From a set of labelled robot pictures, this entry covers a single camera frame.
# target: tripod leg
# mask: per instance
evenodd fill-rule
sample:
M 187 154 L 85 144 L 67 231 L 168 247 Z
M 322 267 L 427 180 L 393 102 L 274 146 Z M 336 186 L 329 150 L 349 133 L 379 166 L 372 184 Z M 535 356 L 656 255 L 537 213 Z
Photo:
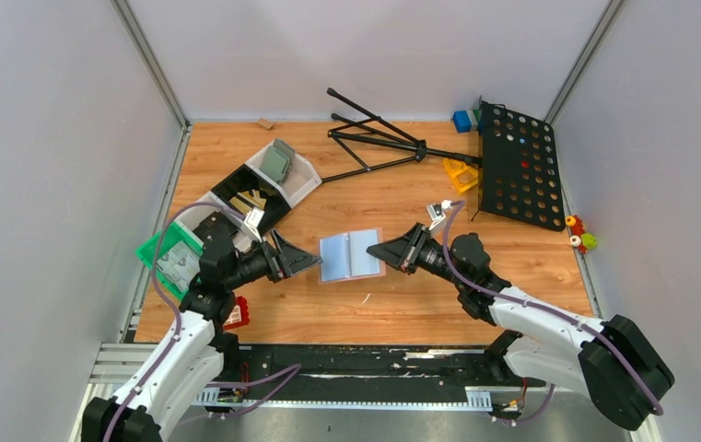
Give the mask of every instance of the tripod leg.
M 336 144 L 340 145 L 340 146 L 342 147 L 342 149 L 345 150 L 345 152 L 347 152 L 348 154 L 350 154 L 350 157 L 353 157 L 353 158 L 358 162 L 358 164 L 361 165 L 362 168 L 364 168 L 365 170 L 369 171 L 369 166 L 367 165 L 367 163 L 365 163 L 364 160 L 361 159 L 361 157 L 359 157 L 358 155 L 356 155 L 356 153 L 353 152 L 353 150 L 351 150 L 350 147 L 348 147 L 348 146 L 345 144 L 344 141 L 340 140 L 339 138 L 337 138 L 337 137 L 335 137 L 335 136 L 333 136 L 333 135 L 329 135 L 329 136 L 330 136 L 331 138 L 333 138 L 333 140 L 336 142 Z
M 415 161 L 415 157 L 407 157 L 407 158 L 397 159 L 396 161 L 390 161 L 388 163 L 383 163 L 383 164 L 378 164 L 377 166 L 372 166 L 369 169 L 358 169 L 358 170 L 353 170 L 350 172 L 340 173 L 339 175 L 333 175 L 332 177 L 323 178 L 322 181 L 325 183 L 325 182 L 329 182 L 329 181 L 341 180 L 342 178 L 355 177 L 355 175 L 360 175 L 362 173 L 368 173 L 368 172 L 373 172 L 375 170 L 380 170 L 380 169 L 390 168 L 393 166 L 398 166 L 400 164 L 409 163 L 411 161 Z
M 355 102 L 354 102 L 353 100 L 351 100 L 351 99 L 349 99 L 348 97 L 345 97 L 344 95 L 340 94 L 339 92 L 333 90 L 332 87 L 329 87 L 329 88 L 326 90 L 326 93 L 327 93 L 328 95 L 334 97 L 335 99 L 338 99 L 338 100 L 342 101 L 344 104 L 346 104 L 347 106 L 350 106 L 351 108 L 355 109 L 356 111 L 359 111 L 359 112 L 363 113 L 364 115 L 368 116 L 371 120 L 373 120 L 373 121 L 375 121 L 375 122 L 379 122 L 379 123 L 382 124 L 383 126 L 389 128 L 389 129 L 391 129 L 392 131 L 394 131 L 394 132 L 396 132 L 397 134 L 403 136 L 404 138 L 406 138 L 406 139 L 412 141 L 413 143 L 415 143 L 415 144 L 418 143 L 418 140 L 417 140 L 415 137 L 413 137 L 412 135 L 408 134 L 407 132 L 403 131 L 402 129 L 399 129 L 398 127 L 394 126 L 393 124 L 391 124 L 391 123 L 389 123 L 389 122 L 386 122 L 386 121 L 383 120 L 380 116 L 375 115 L 375 114 L 373 114 L 372 112 L 370 112 L 370 111 L 368 111 L 368 110 L 362 108 L 361 106 L 355 104 Z
M 347 123 L 347 124 L 344 125 L 344 126 L 340 126 L 340 127 L 337 127 L 336 129 L 332 129 L 333 132 L 339 132 L 339 131 L 341 131 L 341 130 L 343 130 L 343 129 L 347 129 L 348 127 L 357 127 L 357 128 L 359 128 L 359 129 L 363 129 L 363 130 L 365 130 L 365 131 L 367 131 L 367 132 L 369 132 L 369 133 L 371 133 L 371 134 L 377 134 L 377 135 L 380 135 L 380 136 L 384 136 L 384 137 L 386 137 L 386 138 L 388 138 L 388 139 L 390 139 L 390 140 L 393 140 L 393 141 L 395 141 L 395 142 L 397 142 L 397 143 L 408 143 L 407 140 L 403 140 L 402 138 L 399 138 L 398 136 L 395 136 L 395 135 L 393 135 L 393 134 L 386 134 L 386 133 L 384 133 L 383 131 L 379 131 L 379 130 L 373 128 L 373 127 L 367 126 L 366 123 L 369 122 L 369 120 L 364 120 L 364 121 L 362 121 L 362 122 L 354 122 L 354 121 L 352 121 L 352 120 L 346 119 L 346 118 L 343 117 L 342 115 L 337 115 L 337 114 L 335 114 L 335 113 L 332 113 L 332 114 L 331 114 L 331 118 L 334 119 L 334 120 L 337 120 L 337 121 L 339 121 L 339 122 L 346 122 L 346 123 Z

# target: wooden tabletop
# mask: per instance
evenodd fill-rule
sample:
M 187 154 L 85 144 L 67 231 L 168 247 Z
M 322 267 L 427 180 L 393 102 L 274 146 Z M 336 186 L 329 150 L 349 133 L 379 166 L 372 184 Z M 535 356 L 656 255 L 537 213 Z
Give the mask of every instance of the wooden tabletop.
M 397 122 L 430 147 L 477 155 L 475 133 L 457 134 L 451 122 Z M 358 164 L 330 138 L 331 122 L 277 123 L 271 131 L 254 122 L 198 123 L 187 147 L 171 212 L 198 199 L 252 154 L 281 138 L 309 160 L 322 177 L 357 169 Z M 369 164 L 402 158 L 407 152 L 348 143 Z M 480 213 L 476 190 L 459 195 L 442 159 L 428 157 L 391 169 L 322 184 L 275 227 L 294 245 L 318 252 L 320 238 L 382 229 L 385 240 L 401 236 L 415 222 L 428 225 L 427 204 L 466 199 L 451 238 L 478 232 L 491 255 L 491 268 L 530 295 L 591 315 L 567 233 L 556 233 L 497 215 Z M 448 282 L 419 270 L 319 284 L 313 268 L 278 284 L 259 280 L 236 291 L 250 304 L 251 323 L 235 329 L 243 343 L 491 343 L 501 329 L 472 320 Z M 159 341 L 173 320 L 149 289 L 135 339 Z

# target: black tray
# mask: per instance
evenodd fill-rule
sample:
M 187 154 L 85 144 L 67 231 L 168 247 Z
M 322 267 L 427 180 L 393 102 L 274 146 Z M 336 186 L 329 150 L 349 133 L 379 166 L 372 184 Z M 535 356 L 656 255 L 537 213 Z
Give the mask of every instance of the black tray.
M 481 104 L 480 210 L 555 231 L 565 229 L 554 129 L 503 106 Z

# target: green basket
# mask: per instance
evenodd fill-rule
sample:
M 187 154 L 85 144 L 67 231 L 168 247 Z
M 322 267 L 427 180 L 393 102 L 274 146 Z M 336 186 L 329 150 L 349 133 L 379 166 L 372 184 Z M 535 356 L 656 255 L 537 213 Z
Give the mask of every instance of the green basket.
M 154 237 L 148 239 L 144 244 L 135 250 L 135 254 L 138 255 L 138 259 L 144 263 L 148 269 L 152 269 L 152 257 L 155 255 L 155 247 L 158 245 L 158 239 L 160 238 L 159 232 L 155 234 Z M 166 237 L 163 239 L 163 244 L 160 246 L 160 255 L 155 261 L 159 260 L 160 257 L 165 255 L 174 246 L 184 242 L 187 247 L 190 248 L 196 255 L 201 256 L 203 253 L 203 247 L 201 244 L 195 240 L 195 238 L 187 233 L 180 225 L 177 223 L 171 224 L 169 231 L 166 232 Z M 173 284 L 169 279 L 160 271 L 157 274 L 158 280 L 163 284 L 177 299 L 181 300 L 187 291 L 180 291 L 180 289 Z

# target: blue book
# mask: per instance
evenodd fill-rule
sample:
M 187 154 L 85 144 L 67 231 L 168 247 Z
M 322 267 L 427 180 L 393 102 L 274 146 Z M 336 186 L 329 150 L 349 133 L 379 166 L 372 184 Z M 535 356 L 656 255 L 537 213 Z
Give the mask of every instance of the blue book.
M 380 274 L 382 263 L 367 253 L 367 247 L 379 242 L 376 228 L 321 239 L 321 282 Z

